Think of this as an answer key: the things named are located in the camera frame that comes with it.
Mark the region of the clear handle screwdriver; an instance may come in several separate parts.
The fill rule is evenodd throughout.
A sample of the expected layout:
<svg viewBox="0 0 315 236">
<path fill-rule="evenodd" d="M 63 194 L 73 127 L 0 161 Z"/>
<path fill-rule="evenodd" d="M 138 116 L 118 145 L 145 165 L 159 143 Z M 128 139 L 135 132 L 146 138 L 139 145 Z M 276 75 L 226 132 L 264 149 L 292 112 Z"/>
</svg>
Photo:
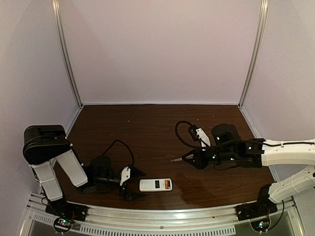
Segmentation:
<svg viewBox="0 0 315 236">
<path fill-rule="evenodd" d="M 178 162 L 178 161 L 186 161 L 186 160 L 191 160 L 192 158 L 176 158 L 176 159 L 173 159 L 171 160 L 170 162 Z"/>
</svg>

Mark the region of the white remote control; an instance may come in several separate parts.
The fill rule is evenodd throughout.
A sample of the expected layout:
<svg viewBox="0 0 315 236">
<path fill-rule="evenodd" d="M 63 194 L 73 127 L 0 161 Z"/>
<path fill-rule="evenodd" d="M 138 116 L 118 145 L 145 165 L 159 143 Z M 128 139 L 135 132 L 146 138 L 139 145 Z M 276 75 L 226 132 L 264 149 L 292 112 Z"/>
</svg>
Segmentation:
<svg viewBox="0 0 315 236">
<path fill-rule="evenodd" d="M 170 180 L 172 190 L 173 184 L 170 178 L 141 179 L 139 182 L 139 190 L 140 192 L 167 192 L 165 190 L 165 180 Z"/>
</svg>

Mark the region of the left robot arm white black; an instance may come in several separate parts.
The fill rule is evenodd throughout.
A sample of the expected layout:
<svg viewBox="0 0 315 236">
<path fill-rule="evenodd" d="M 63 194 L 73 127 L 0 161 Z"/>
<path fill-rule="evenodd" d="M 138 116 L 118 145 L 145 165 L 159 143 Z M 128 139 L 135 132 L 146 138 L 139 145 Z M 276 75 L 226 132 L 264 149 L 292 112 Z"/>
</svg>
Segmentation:
<svg viewBox="0 0 315 236">
<path fill-rule="evenodd" d="M 23 156 L 31 167 L 47 199 L 47 208 L 55 215 L 66 215 L 72 210 L 57 179 L 53 161 L 56 161 L 68 176 L 70 182 L 83 194 L 94 193 L 104 188 L 118 190 L 124 201 L 141 199 L 143 194 L 127 189 L 130 180 L 145 175 L 135 167 L 135 157 L 131 148 L 121 140 L 114 140 L 110 147 L 120 143 L 131 156 L 131 163 L 115 172 L 111 159 L 103 152 L 85 166 L 77 156 L 73 144 L 67 139 L 61 125 L 32 125 L 24 131 Z"/>
</svg>

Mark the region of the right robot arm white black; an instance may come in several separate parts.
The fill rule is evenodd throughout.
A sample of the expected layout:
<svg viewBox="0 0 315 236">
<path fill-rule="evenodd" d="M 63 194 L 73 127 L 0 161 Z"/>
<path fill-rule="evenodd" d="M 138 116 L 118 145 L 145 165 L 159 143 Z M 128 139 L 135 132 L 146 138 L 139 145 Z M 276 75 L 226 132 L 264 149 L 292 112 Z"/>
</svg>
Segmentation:
<svg viewBox="0 0 315 236">
<path fill-rule="evenodd" d="M 276 205 L 282 200 L 308 190 L 315 185 L 315 141 L 242 140 L 233 124 L 219 124 L 211 130 L 212 145 L 205 132 L 191 125 L 188 132 L 200 146 L 181 157 L 196 169 L 208 165 L 234 163 L 242 168 L 262 168 L 274 165 L 306 165 L 298 173 L 280 182 L 261 187 L 257 202 Z"/>
</svg>

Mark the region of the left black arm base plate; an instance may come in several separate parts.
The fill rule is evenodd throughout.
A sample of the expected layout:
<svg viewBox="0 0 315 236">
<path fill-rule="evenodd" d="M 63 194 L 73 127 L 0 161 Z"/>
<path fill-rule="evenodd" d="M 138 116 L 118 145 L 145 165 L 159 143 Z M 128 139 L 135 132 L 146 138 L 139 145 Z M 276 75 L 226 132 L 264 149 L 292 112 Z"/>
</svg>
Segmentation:
<svg viewBox="0 0 315 236">
<path fill-rule="evenodd" d="M 45 212 L 73 221 L 85 221 L 88 207 L 68 202 L 49 202 Z"/>
</svg>

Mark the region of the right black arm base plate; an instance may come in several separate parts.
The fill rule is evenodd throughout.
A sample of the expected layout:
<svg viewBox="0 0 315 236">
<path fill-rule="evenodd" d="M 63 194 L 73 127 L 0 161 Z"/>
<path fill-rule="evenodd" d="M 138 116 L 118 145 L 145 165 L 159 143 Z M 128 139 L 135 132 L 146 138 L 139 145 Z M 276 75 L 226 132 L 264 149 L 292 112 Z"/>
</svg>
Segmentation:
<svg viewBox="0 0 315 236">
<path fill-rule="evenodd" d="M 277 205 L 269 199 L 244 203 L 235 207 L 239 221 L 266 216 L 278 211 Z"/>
</svg>

